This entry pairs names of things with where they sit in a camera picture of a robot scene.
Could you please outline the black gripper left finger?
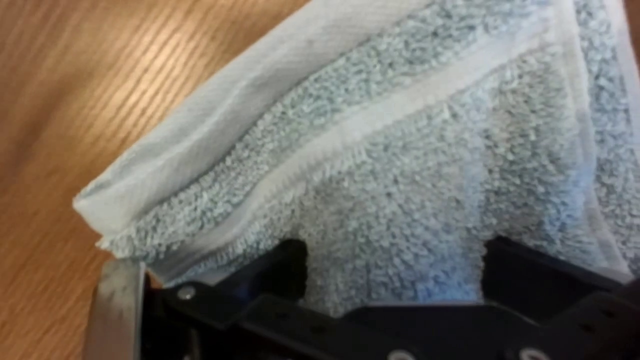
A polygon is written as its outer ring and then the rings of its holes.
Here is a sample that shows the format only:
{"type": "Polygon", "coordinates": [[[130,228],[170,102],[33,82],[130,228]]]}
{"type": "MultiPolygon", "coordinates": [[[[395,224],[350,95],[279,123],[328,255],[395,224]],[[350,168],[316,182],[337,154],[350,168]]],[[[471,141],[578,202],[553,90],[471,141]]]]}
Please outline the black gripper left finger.
{"type": "Polygon", "coordinates": [[[240,327],[264,296],[295,304],[306,292],[306,244],[282,239],[215,283],[143,290],[141,360],[264,360],[271,346],[240,327]]]}

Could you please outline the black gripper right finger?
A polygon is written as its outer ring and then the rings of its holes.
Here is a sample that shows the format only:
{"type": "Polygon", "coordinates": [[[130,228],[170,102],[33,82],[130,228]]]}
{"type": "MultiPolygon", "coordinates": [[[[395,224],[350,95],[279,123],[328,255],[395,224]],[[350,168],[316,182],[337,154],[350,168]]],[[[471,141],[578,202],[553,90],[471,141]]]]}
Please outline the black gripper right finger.
{"type": "Polygon", "coordinates": [[[508,238],[486,244],[482,292],[538,324],[576,324],[586,333],[640,326],[638,281],[600,276],[508,238]]]}

